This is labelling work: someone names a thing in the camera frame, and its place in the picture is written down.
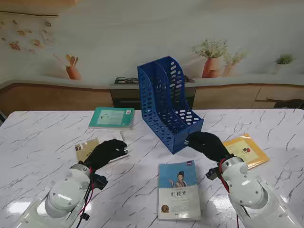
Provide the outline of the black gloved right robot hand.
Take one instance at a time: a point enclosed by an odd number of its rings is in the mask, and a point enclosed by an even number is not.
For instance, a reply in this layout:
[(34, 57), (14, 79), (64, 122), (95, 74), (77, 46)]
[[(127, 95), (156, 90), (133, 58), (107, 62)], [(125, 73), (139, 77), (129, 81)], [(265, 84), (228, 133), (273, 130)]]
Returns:
[(227, 160), (233, 157), (222, 141), (212, 133), (197, 131), (189, 134), (186, 141), (188, 142), (188, 147), (204, 154), (214, 162), (221, 162), (223, 159)]

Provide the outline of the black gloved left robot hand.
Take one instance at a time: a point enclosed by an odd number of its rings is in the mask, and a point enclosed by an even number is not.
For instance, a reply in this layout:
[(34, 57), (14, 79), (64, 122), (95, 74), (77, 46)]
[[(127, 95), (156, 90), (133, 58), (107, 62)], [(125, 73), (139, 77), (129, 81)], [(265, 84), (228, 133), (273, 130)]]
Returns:
[(97, 145), (87, 159), (83, 162), (93, 172), (104, 167), (109, 161), (125, 156), (127, 144), (124, 141), (112, 139)]

